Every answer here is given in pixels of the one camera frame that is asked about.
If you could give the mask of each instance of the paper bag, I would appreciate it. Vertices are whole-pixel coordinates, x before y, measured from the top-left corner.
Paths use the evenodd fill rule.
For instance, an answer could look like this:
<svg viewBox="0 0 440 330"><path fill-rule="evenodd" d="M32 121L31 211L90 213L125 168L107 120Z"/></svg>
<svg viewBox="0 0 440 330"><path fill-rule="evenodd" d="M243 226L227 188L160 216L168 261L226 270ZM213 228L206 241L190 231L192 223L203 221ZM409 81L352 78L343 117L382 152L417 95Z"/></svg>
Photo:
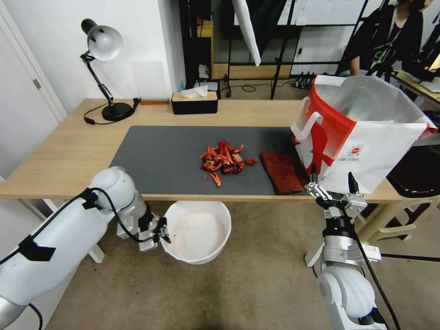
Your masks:
<svg viewBox="0 0 440 330"><path fill-rule="evenodd" d="M316 76L292 141L309 175L347 193L348 172L372 193L412 144L437 127L399 89L376 77Z"/></svg>

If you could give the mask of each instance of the beige carpet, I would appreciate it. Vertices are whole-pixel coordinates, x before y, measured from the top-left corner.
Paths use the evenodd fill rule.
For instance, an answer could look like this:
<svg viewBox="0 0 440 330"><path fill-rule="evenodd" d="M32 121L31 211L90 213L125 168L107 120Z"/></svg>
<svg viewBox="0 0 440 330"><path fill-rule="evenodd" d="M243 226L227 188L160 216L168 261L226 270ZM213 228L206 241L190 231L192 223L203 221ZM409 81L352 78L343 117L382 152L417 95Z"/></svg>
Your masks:
<svg viewBox="0 0 440 330"><path fill-rule="evenodd" d="M270 81L231 81L232 86L245 83ZM256 88L252 93L233 88L231 99L269 99L270 86ZM285 84L277 88L275 99L306 95ZM151 206L162 215L170 204ZM83 260L46 329L332 329L303 259L325 225L321 208L312 203L226 205L231 237L218 258L199 266L177 262L162 248L141 253L135 242L116 237L112 223L99 242L104 262ZM410 240L388 239L379 246L388 253L440 257L439 237L436 209ZM374 269L402 329L440 329L440 264L385 259ZM378 293L376 297L393 329Z"/></svg>

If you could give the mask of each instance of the white bucket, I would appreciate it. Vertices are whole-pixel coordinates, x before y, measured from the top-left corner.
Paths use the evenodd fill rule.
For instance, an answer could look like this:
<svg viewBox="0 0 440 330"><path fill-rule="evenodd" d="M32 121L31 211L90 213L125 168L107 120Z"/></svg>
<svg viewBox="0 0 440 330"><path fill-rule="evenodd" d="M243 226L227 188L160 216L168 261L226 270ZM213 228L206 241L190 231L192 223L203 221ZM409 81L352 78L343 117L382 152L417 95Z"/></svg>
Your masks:
<svg viewBox="0 0 440 330"><path fill-rule="evenodd" d="M231 215L222 202L176 202L165 213L171 244L165 252L188 264L217 257L231 234Z"/></svg>

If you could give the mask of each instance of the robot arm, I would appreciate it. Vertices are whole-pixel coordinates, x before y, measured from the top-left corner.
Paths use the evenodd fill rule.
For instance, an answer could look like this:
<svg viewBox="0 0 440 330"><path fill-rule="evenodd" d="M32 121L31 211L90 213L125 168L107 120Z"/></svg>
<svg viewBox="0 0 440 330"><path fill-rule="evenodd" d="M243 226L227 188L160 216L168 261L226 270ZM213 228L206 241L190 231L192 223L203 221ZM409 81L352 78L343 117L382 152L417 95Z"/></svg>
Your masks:
<svg viewBox="0 0 440 330"><path fill-rule="evenodd" d="M160 237L169 242L166 219L150 212L131 177L117 167L99 172L88 189L0 261L0 330L31 301L60 284L98 243L115 216L118 231L122 229L119 236L134 238L141 251L156 247Z"/></svg>
<svg viewBox="0 0 440 330"><path fill-rule="evenodd" d="M326 221L326 228L322 232L324 245L318 292L335 330L385 330L385 321L374 302L373 287L356 269L364 260L352 219L364 210L367 203L360 196L351 173L349 187L351 193L344 195L327 192L317 184L316 174L311 175L310 183L306 186L310 196L324 209ZM362 247L370 261L381 259L377 247L364 244Z"/></svg>

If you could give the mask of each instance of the lamp arm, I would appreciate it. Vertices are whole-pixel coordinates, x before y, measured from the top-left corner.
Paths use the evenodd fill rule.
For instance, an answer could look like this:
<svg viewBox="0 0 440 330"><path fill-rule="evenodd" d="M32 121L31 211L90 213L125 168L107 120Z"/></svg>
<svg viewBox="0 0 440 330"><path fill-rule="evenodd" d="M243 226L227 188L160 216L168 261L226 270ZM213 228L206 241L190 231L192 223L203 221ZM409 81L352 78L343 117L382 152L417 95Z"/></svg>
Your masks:
<svg viewBox="0 0 440 330"><path fill-rule="evenodd" d="M93 78L98 83L98 87L99 87L101 93L104 94L105 98L109 102L109 106L114 107L115 104L113 103L113 95L110 93L110 91L107 89L107 87L103 83L101 83L101 81L98 79L98 76L96 76L95 72L93 71L93 69L90 65L90 62L93 61L95 58L89 54L90 54L90 51L87 51L84 54L82 54L80 57L81 57L82 61L84 62L84 64L87 66L90 73L92 74Z"/></svg>

